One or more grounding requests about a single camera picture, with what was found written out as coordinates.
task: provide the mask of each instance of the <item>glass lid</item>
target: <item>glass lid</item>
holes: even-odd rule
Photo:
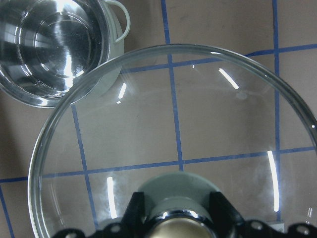
[[[178,171],[210,181],[245,219],[282,232],[316,226],[316,126],[288,84],[242,55],[198,45],[127,53],[87,74],[44,125],[29,173],[34,233],[90,236],[122,218],[147,181]],[[188,181],[171,176],[152,196],[173,184],[199,193]]]

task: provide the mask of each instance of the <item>blue grid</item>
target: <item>blue grid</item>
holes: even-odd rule
[[[247,57],[254,57],[254,56],[263,56],[263,55],[274,55],[274,69],[275,74],[279,75],[279,54],[285,52],[294,52],[294,51],[303,51],[309,49],[317,49],[317,44],[309,44],[309,45],[301,45],[301,46],[294,46],[294,47],[285,47],[279,48],[278,45],[278,20],[277,20],[277,0],[272,0],[272,8],[273,8],[273,42],[274,42],[274,49],[268,50],[261,50],[246,54]],[[170,36],[169,36],[169,27],[168,27],[168,17],[167,17],[167,9],[166,9],[166,2],[165,0],[161,0],[161,10],[162,10],[162,17],[163,17],[163,25],[164,25],[164,35],[165,35],[165,42],[166,44],[170,44]],[[168,68],[169,75],[170,75],[170,84],[171,84],[171,94],[172,94],[172,103],[173,103],[173,112],[174,112],[174,123],[175,123],[175,133],[176,133],[176,144],[177,144],[177,153],[178,153],[178,160],[171,161],[171,162],[161,162],[161,163],[151,163],[151,164],[141,164],[141,165],[131,165],[131,166],[121,166],[121,167],[113,167],[113,168],[105,168],[105,169],[95,169],[89,170],[87,169],[84,147],[81,140],[81,133],[79,127],[79,121],[77,117],[77,112],[75,106],[72,106],[73,111],[73,118],[74,124],[77,133],[78,145],[80,148],[80,154],[82,159],[83,170],[76,171],[76,172],[65,172],[65,173],[57,173],[57,174],[48,174],[45,175],[44,178],[54,178],[54,177],[63,177],[63,176],[76,176],[76,175],[84,175],[85,182],[87,187],[87,192],[89,196],[89,201],[92,210],[92,216],[94,219],[95,227],[98,227],[97,216],[92,196],[92,191],[90,187],[89,181],[89,174],[96,174],[96,173],[104,173],[104,172],[112,172],[112,171],[123,171],[123,170],[137,170],[137,169],[144,169],[144,168],[153,168],[153,167],[164,167],[164,166],[173,166],[178,165],[180,170],[183,170],[184,164],[192,164],[192,163],[202,163],[202,162],[211,162],[211,161],[222,161],[222,160],[232,160],[232,159],[243,159],[243,158],[252,158],[252,157],[259,157],[259,156],[266,156],[267,151],[257,152],[257,153],[250,153],[250,154],[238,154],[238,155],[229,155],[229,156],[217,156],[217,157],[209,157],[209,158],[198,158],[192,160],[182,160],[182,150],[181,150],[181,137],[180,137],[180,129],[179,129],[179,120],[178,120],[178,109],[177,109],[177,97],[176,97],[176,90],[175,90],[175,82],[174,82],[174,71],[173,68],[186,66],[186,65],[193,65],[193,64],[202,64],[218,61],[218,59],[198,59],[198,60],[189,60],[189,61],[182,61],[182,62],[173,62],[172,56],[168,56],[168,63],[167,64],[159,64],[159,65],[152,65],[146,67],[139,67],[130,70],[126,70],[125,72],[139,72],[139,71],[148,71],[148,70],[155,70],[155,69],[162,69]],[[280,149],[280,129],[279,129],[279,93],[275,91],[274,94],[275,100],[275,146],[276,150],[273,151],[274,158],[276,161],[276,167],[278,171],[278,179],[280,180],[280,155],[281,154],[289,154],[289,153],[299,153],[299,152],[306,152],[306,151],[313,151],[314,147],[301,147],[301,148],[292,148],[292,149]],[[10,232],[11,238],[14,238],[14,232],[12,229],[11,221],[9,218],[9,213],[6,207],[4,195],[1,189],[2,183],[11,183],[11,182],[19,182],[19,181],[27,181],[27,177],[17,177],[17,178],[4,178],[0,179],[0,200],[2,204],[2,208],[5,214],[7,226]],[[281,214],[280,211],[276,213],[277,220],[280,221]]]

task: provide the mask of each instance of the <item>white pot handle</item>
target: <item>white pot handle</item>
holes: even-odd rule
[[[126,38],[126,36],[128,35],[128,33],[130,31],[130,26],[131,26],[130,15],[128,13],[128,10],[125,8],[125,6],[122,3],[120,3],[120,2],[118,2],[116,0],[103,0],[103,1],[108,3],[108,4],[118,6],[119,8],[121,8],[121,10],[125,14],[125,18],[126,18],[126,21],[127,21],[127,26],[126,26],[125,31],[123,32],[123,34],[119,38],[117,38],[115,40],[115,42],[118,43],[118,42],[122,41],[124,38]]]

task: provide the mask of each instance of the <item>pot handle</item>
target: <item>pot handle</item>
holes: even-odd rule
[[[116,43],[122,41],[124,38],[126,38],[126,36],[128,35],[129,31],[130,31],[130,26],[131,26],[131,20],[130,20],[130,15],[128,13],[128,10],[125,8],[125,6],[116,1],[116,0],[103,0],[104,2],[108,3],[108,4],[111,4],[111,5],[115,5],[115,6],[118,6],[119,8],[121,8],[121,10],[124,12],[125,14],[125,18],[126,18],[126,21],[127,21],[127,26],[125,28],[125,31],[123,32],[123,34],[117,38],[115,40]]]

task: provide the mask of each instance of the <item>stainless steel pot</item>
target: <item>stainless steel pot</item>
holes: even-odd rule
[[[109,4],[126,15],[123,34]],[[129,29],[115,0],[2,0],[0,88],[28,105],[54,107],[87,72],[124,53]]]

